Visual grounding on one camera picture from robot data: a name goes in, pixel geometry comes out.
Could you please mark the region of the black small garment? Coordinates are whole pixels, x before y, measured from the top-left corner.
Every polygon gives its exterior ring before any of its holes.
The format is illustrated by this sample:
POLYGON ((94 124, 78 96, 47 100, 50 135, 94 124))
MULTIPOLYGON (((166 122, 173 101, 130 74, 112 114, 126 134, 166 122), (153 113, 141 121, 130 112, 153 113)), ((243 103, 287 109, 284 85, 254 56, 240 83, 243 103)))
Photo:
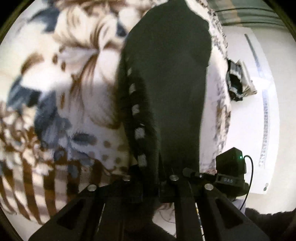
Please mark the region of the black small garment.
POLYGON ((185 1, 150 9, 126 36, 117 102, 149 216, 159 206, 165 174, 199 168, 211 50, 208 22, 185 1))

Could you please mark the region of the striped folded clothes pile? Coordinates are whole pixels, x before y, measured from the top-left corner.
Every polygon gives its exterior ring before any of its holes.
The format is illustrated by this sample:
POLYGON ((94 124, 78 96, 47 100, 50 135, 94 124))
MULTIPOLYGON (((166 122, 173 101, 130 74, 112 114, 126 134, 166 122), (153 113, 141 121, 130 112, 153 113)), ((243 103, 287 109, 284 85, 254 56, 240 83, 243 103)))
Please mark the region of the striped folded clothes pile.
POLYGON ((257 90, 245 63, 242 60, 235 63, 230 59, 227 60, 227 63, 226 82, 230 99, 238 102, 243 101, 247 96, 255 95, 257 90))

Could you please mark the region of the white floral fleece blanket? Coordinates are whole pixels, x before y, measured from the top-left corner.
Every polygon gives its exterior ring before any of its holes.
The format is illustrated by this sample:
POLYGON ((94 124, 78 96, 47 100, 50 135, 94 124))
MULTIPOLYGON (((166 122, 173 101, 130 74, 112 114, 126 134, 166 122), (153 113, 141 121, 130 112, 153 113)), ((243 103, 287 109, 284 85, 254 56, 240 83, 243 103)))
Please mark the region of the white floral fleece blanket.
POLYGON ((42 1, 1 44, 1 208, 45 224, 132 163, 115 94, 126 35, 161 1, 42 1))

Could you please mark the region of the green grey curtain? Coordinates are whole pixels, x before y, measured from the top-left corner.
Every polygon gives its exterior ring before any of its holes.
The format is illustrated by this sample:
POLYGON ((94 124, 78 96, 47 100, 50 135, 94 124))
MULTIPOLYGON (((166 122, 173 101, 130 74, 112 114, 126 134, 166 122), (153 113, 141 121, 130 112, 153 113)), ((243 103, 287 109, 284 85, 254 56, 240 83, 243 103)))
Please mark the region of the green grey curtain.
POLYGON ((275 11, 261 0, 220 0, 208 4, 224 26, 286 28, 275 11))

